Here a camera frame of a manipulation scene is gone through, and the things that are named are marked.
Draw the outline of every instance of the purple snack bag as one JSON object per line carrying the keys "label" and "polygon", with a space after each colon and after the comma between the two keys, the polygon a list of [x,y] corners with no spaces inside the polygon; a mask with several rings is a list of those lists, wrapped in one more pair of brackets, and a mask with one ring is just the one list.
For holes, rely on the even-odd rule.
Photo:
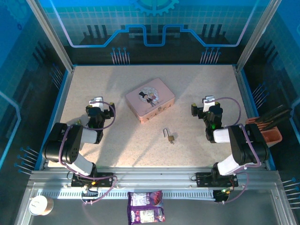
{"label": "purple snack bag", "polygon": [[164,222],[165,215],[162,192],[129,192],[127,215],[129,225]]}

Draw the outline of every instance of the glass wall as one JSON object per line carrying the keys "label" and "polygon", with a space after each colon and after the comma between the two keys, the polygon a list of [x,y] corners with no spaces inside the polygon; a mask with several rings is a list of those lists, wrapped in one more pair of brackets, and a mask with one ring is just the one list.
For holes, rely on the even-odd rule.
{"label": "glass wall", "polygon": [[65,68],[26,1],[1,1],[0,15],[0,223],[11,225]]}
{"label": "glass wall", "polygon": [[74,64],[234,64],[269,0],[41,0]]}
{"label": "glass wall", "polygon": [[259,115],[281,104],[292,108],[278,125],[282,142],[270,148],[282,180],[300,179],[299,12],[300,2],[283,0],[244,67]]}

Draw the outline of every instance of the white paper cup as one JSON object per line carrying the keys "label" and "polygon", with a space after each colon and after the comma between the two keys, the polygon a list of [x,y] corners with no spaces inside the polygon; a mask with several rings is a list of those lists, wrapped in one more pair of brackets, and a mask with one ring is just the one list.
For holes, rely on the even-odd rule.
{"label": "white paper cup", "polygon": [[53,209],[54,202],[52,198],[45,196],[34,197],[29,204],[29,212],[34,216],[48,215]]}

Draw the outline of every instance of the orange basket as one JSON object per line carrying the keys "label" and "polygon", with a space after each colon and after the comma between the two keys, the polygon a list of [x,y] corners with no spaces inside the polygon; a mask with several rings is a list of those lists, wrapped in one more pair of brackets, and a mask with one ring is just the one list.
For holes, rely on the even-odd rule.
{"label": "orange basket", "polygon": [[[246,124],[255,123],[255,120],[257,118],[258,117],[253,117],[253,118],[247,119]],[[268,125],[268,123],[255,123],[255,124],[257,124],[257,126],[260,130]],[[277,127],[274,127],[270,130],[261,131],[261,133],[262,133],[262,136],[263,136],[264,140],[266,141],[268,147],[271,147],[274,144],[277,144],[282,141],[282,135]]]}

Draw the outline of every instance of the beige table surface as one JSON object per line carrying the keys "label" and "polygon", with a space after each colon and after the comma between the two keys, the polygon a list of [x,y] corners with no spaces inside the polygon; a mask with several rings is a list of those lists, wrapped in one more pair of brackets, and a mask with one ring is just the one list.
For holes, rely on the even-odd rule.
{"label": "beige table surface", "polygon": [[[126,105],[125,95],[159,77],[175,94],[175,104],[145,124]],[[85,107],[90,99],[103,96],[116,105],[116,121],[104,130],[100,144],[84,144],[80,153],[97,166],[210,166],[231,154],[229,143],[206,140],[203,120],[191,115],[191,104],[202,106],[202,98],[232,97],[247,118],[240,91],[230,65],[151,65],[76,67],[61,122],[88,122]],[[233,124],[238,107],[222,100],[223,125]],[[168,128],[176,143],[163,135]]]}

